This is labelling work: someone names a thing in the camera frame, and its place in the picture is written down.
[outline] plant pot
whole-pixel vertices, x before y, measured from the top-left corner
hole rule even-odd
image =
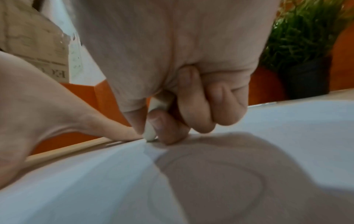
[[[318,58],[290,67],[280,74],[290,99],[301,99],[329,93],[332,57]]]

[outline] hand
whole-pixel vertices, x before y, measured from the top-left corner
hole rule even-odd
[[[65,0],[81,40],[138,133],[145,120],[167,144],[245,114],[279,0]],[[181,120],[147,115],[146,98],[177,95]]]
[[[0,187],[41,141],[79,131],[117,141],[140,138],[26,61],[0,52]]]

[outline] brown cardboard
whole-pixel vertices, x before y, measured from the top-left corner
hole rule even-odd
[[[58,82],[69,82],[68,44],[61,29],[23,0],[0,1],[0,48]]]

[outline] green plant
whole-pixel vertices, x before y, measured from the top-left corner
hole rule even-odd
[[[291,2],[293,8],[286,10]],[[285,69],[327,56],[339,34],[354,20],[344,0],[283,1],[260,64],[281,73]]]

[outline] white eraser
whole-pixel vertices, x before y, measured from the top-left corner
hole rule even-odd
[[[162,91],[158,93],[150,99],[148,112],[155,109],[168,111],[173,103],[174,98],[174,94],[168,91]],[[145,123],[143,138],[146,139],[147,142],[151,142],[156,138],[154,127],[152,127],[148,121]]]

